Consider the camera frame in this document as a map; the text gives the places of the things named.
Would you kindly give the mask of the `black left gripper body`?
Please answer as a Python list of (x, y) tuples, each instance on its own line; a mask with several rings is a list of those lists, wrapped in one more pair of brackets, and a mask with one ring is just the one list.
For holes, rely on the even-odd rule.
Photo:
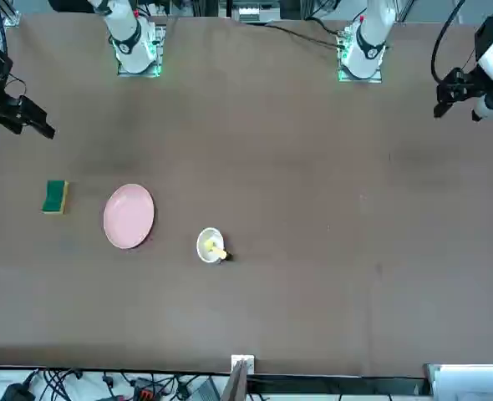
[(468, 73), (463, 73), (461, 100), (466, 101), (472, 98), (479, 98), (487, 93), (487, 74), (483, 69), (472, 69)]

